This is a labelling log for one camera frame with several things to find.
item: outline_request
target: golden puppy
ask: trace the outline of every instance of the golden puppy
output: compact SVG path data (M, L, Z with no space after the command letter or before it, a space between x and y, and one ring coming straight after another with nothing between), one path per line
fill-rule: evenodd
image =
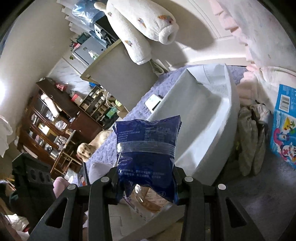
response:
M87 162L96 149L100 148L108 136L112 133L112 130L101 131L97 136L89 143L82 143L77 148L78 156L84 161Z

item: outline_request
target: clear tape strip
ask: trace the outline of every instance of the clear tape strip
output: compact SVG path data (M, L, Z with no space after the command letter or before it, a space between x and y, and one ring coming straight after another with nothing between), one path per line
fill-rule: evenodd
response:
M175 157L175 146L158 141L129 141L117 144L117 153L148 152Z

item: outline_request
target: silver screw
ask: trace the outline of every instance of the silver screw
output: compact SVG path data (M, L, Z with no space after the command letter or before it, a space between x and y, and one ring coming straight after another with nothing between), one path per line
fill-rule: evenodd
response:
M76 185L75 185L75 184L70 184L70 185L68 186L68 189L69 189L69 190L74 190L74 189L75 189L75 187L76 187Z
M220 190L225 190L225 189L226 189L226 186L225 186L224 184L219 184L219 185L218 185L218 188L219 188Z
M102 177L101 178L101 182L103 182L103 183L107 183L107 182L109 182L109 177Z
M185 181L188 182L188 183L190 183L190 182L193 181L193 177L191 177L191 176L187 176L187 177L185 177L184 179L185 179Z

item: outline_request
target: barcode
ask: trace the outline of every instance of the barcode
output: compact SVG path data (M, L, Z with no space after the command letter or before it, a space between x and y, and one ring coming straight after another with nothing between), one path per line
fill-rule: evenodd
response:
M282 111L285 111L285 112L289 112L289 109L290 109L290 97L289 96L281 95L279 109Z

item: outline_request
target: open white container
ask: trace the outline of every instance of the open white container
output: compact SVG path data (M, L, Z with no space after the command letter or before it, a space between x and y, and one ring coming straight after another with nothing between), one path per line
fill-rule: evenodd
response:
M227 66L221 64L185 69L148 118L155 121L181 116L175 165L206 185L212 185L224 167L237 128L240 104L230 75ZM151 237L182 218L184 210L184 206L168 203L120 240Z

